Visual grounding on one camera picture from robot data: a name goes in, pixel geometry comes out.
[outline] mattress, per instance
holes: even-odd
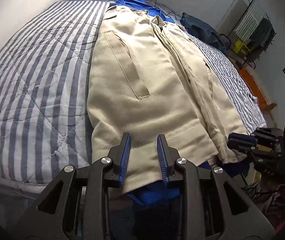
[[[91,164],[88,76],[111,1],[116,0],[56,2],[0,51],[0,187],[39,193],[65,165]],[[165,14],[172,11],[156,6]],[[179,20],[177,14],[169,15]],[[248,133],[264,126],[257,99],[229,60],[189,37],[208,59]]]

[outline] folded clothes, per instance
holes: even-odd
[[[114,5],[125,5],[127,7],[134,8],[137,10],[148,10],[148,15],[150,15],[150,16],[159,15],[163,21],[175,23],[171,17],[165,16],[161,10],[159,10],[153,6],[148,5],[143,0],[118,0],[115,3],[111,3],[110,7],[114,6]]]

